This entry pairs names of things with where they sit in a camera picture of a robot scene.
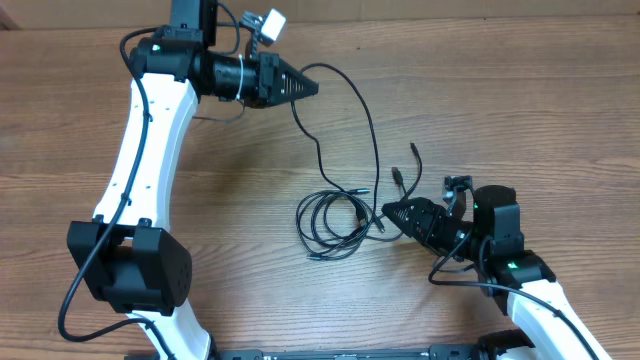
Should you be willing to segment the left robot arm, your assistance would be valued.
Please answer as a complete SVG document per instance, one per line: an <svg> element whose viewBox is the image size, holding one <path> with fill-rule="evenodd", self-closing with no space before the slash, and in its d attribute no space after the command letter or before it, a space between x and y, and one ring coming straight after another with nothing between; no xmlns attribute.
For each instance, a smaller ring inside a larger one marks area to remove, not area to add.
<svg viewBox="0 0 640 360"><path fill-rule="evenodd" d="M192 258L170 232L170 198L186 131L201 99L261 109L315 95L317 84L270 51L277 10L233 20L245 51L215 50L217 1L176 1L168 24L138 30L120 52L132 76L129 118L109 184L88 222L67 235L76 285L140 326L159 359L213 359L212 336L189 303Z"/></svg>

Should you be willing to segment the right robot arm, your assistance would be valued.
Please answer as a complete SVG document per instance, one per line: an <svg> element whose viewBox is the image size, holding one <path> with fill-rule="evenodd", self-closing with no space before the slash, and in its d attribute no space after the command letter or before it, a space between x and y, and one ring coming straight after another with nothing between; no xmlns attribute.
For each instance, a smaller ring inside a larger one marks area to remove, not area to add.
<svg viewBox="0 0 640 360"><path fill-rule="evenodd" d="M423 197L383 206L383 214L442 262L468 261L474 281L462 286L493 299L514 329L448 350L453 359L606 359L608 353L571 307L555 273L524 246L514 189L449 179L445 203Z"/></svg>

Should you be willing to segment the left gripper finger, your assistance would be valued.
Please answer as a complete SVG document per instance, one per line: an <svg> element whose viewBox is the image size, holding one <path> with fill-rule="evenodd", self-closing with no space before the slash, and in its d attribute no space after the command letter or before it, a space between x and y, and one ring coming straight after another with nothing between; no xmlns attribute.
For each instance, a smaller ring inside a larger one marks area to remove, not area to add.
<svg viewBox="0 0 640 360"><path fill-rule="evenodd" d="M283 59L279 59L278 75L281 95L316 95L319 85Z"/></svg>
<svg viewBox="0 0 640 360"><path fill-rule="evenodd" d="M278 90L269 96L269 106L275 107L282 104L294 102L307 97L314 96L318 93L317 89L307 89L300 91L287 92Z"/></svg>

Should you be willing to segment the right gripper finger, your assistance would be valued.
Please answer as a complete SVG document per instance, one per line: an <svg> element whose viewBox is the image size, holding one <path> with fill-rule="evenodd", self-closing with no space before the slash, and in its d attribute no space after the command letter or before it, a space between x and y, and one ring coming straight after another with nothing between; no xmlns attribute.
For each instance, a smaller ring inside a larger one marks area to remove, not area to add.
<svg viewBox="0 0 640 360"><path fill-rule="evenodd" d="M382 213L390 220L416 220L423 217L429 209L430 201L423 197L386 203Z"/></svg>
<svg viewBox="0 0 640 360"><path fill-rule="evenodd" d="M389 220L407 237L415 240L425 239L425 214L422 212L400 216L388 215Z"/></svg>

